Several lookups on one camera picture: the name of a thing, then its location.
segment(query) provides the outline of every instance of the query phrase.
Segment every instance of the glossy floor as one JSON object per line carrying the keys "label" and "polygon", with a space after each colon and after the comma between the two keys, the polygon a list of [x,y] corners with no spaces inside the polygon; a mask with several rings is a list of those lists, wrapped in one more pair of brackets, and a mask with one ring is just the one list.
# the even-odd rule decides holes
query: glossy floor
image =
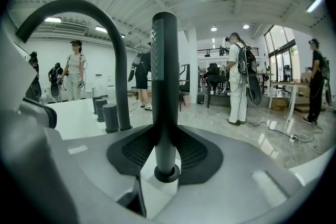
{"label": "glossy floor", "polygon": [[[140,108],[140,105],[135,109],[134,103],[135,99],[130,98],[132,126],[151,124],[152,112]],[[178,122],[181,125],[204,129],[248,142],[261,148],[285,168],[291,168],[318,157],[320,155],[318,152],[324,153],[336,142],[336,115],[332,110],[321,112],[318,127],[322,129],[302,122],[302,115],[294,112],[292,127],[287,135],[296,134],[303,141],[313,141],[310,143],[294,142],[293,144],[289,142],[289,138],[285,134],[269,130],[265,123],[257,127],[253,127],[249,123],[240,126],[230,125],[226,121],[229,114],[230,108],[224,106],[211,105],[210,108],[207,108],[206,104],[182,105]],[[264,121],[271,129],[286,132],[285,130],[288,130],[289,126],[286,120],[287,115],[288,110],[278,112],[268,108],[248,108],[246,120],[254,125]]]}

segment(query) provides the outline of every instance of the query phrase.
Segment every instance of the column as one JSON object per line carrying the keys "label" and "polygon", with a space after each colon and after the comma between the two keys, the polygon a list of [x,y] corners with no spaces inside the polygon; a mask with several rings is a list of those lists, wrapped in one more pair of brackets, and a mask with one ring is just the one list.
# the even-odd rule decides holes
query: column
{"label": "column", "polygon": [[197,59],[197,42],[196,29],[188,30],[189,56],[190,56],[190,95],[191,103],[195,104],[198,93],[198,59]]}

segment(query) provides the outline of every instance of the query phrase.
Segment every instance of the black backpack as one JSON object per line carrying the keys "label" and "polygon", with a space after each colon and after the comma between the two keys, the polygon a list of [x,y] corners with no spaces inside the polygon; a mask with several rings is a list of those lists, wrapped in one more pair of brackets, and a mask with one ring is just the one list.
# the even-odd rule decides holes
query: black backpack
{"label": "black backpack", "polygon": [[326,57],[322,56],[322,62],[320,63],[322,78],[329,81],[330,79],[330,69],[329,69],[329,60]]}
{"label": "black backpack", "polygon": [[132,64],[134,67],[139,67],[139,65],[141,64],[141,57],[142,56],[143,56],[142,52],[138,53],[138,55],[136,56],[136,58],[134,59],[133,64]]}
{"label": "black backpack", "polygon": [[257,73],[256,57],[247,46],[240,47],[238,44],[235,45],[239,48],[237,63],[239,73],[246,76],[255,75]]}

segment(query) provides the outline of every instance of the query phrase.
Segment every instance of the woman in white pants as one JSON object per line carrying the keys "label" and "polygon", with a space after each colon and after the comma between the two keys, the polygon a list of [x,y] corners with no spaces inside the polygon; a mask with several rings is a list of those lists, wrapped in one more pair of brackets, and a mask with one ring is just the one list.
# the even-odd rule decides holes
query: woman in white pants
{"label": "woman in white pants", "polygon": [[68,101],[80,100],[81,85],[83,85],[84,63],[85,59],[82,52],[82,42],[74,40],[72,50],[74,51],[67,59],[67,64],[63,70],[61,78],[63,79],[68,72],[66,87],[68,93]]}
{"label": "woman in white pants", "polygon": [[230,102],[231,102],[231,114],[228,122],[232,125],[240,125],[245,123],[246,119],[246,81],[242,74],[238,71],[238,55],[239,48],[246,46],[245,42],[240,38],[237,33],[232,33],[229,38],[231,43],[229,51],[228,64],[226,69],[230,70]]}

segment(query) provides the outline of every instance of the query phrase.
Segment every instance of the ceiling light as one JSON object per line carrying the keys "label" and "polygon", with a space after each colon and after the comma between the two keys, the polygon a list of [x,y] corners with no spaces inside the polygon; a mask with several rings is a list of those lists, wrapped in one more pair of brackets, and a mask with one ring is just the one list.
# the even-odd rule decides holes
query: ceiling light
{"label": "ceiling light", "polygon": [[105,29],[105,28],[102,28],[102,27],[100,27],[100,26],[97,26],[97,27],[96,27],[96,30],[97,30],[97,31],[104,32],[104,33],[107,33],[106,29]]}
{"label": "ceiling light", "polygon": [[55,17],[49,17],[44,20],[45,22],[51,22],[51,23],[60,23],[61,18],[55,18]]}
{"label": "ceiling light", "polygon": [[307,12],[309,12],[309,13],[312,12],[314,9],[317,8],[318,5],[321,4],[322,1],[323,1],[323,0],[315,0],[315,1],[308,7]]}

